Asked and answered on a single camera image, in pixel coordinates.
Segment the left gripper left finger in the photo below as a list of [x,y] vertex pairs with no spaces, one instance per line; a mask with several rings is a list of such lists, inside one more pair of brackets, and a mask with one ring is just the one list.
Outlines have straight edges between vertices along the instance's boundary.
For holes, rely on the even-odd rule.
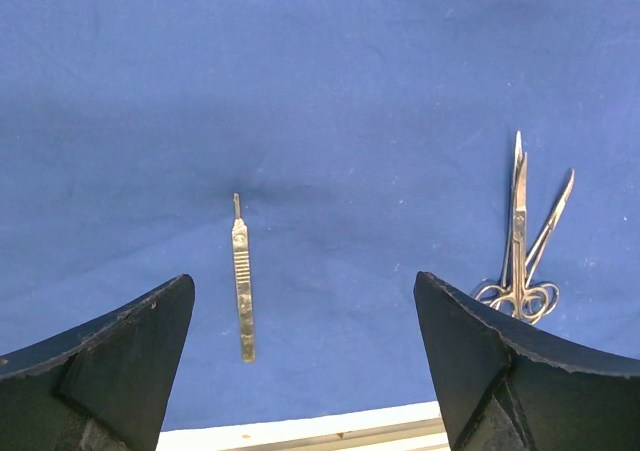
[[1,357],[4,450],[153,450],[195,301],[179,275]]

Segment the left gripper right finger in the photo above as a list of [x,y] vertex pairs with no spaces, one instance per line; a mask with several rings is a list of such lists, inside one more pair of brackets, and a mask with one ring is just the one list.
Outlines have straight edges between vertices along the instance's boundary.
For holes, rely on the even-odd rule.
[[431,273],[418,273],[414,298],[451,449],[638,449],[638,361],[524,324]]

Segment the steel surgical scissors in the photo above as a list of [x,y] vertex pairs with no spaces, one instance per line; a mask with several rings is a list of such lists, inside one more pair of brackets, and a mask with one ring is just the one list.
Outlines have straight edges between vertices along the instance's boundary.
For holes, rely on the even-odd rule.
[[515,134],[514,166],[510,197],[508,240],[503,260],[501,286],[510,285],[518,295],[525,290],[527,257],[527,153],[523,150],[521,131]]

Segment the steel forceps clamp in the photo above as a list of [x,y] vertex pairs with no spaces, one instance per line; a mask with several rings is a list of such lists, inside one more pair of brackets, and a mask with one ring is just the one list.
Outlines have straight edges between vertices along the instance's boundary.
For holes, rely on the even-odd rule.
[[556,229],[558,222],[565,210],[571,192],[575,183],[575,170],[573,168],[569,171],[567,183],[557,198],[551,212],[549,213],[543,227],[541,228],[538,236],[536,237],[534,244],[527,254],[525,261],[525,289],[538,285],[539,283],[533,283],[534,274],[540,264],[542,255],[546,250],[552,233]]
[[514,319],[535,325],[555,309],[559,294],[559,287],[551,282],[526,288],[520,295],[510,285],[491,283],[482,287],[475,299]]

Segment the steel scalpel handle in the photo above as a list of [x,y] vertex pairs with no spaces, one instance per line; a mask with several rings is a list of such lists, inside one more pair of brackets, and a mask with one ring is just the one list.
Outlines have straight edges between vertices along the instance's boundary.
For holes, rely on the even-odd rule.
[[255,326],[251,289],[248,227],[241,216],[240,195],[235,193],[234,224],[231,230],[235,288],[240,326],[242,359],[252,363],[256,358]]

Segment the blue surgical cloth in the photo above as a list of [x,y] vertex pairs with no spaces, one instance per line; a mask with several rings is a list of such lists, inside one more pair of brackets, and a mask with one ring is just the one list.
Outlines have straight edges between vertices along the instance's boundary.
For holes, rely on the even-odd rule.
[[415,277],[499,275],[518,130],[541,327],[637,357],[639,0],[1,0],[1,349],[187,273],[166,429],[431,401]]

